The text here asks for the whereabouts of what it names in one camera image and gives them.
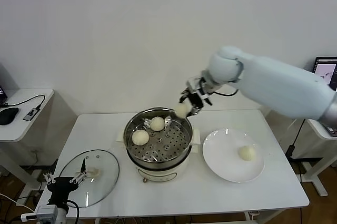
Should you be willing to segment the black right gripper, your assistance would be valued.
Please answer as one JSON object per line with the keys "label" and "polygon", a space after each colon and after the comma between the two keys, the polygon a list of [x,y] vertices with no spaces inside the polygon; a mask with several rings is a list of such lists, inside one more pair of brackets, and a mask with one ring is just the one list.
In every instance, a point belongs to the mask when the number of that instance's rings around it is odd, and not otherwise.
{"label": "black right gripper", "polygon": [[183,103],[184,100],[188,100],[191,103],[191,108],[187,114],[187,116],[194,116],[200,113],[200,111],[204,108],[204,104],[208,104],[212,106],[209,98],[202,99],[197,93],[192,93],[189,89],[185,89],[181,92],[181,97],[179,98],[179,103]]}

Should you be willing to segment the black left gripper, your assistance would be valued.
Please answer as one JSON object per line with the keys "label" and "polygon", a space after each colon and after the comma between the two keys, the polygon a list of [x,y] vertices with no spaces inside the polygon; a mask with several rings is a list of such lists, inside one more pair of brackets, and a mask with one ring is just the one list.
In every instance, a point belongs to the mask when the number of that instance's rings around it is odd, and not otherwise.
{"label": "black left gripper", "polygon": [[47,188],[51,192],[48,204],[66,204],[69,194],[78,189],[78,183],[81,183],[86,177],[86,164],[83,159],[80,172],[74,178],[71,177],[54,177],[57,162],[54,162],[47,172],[43,174]]}

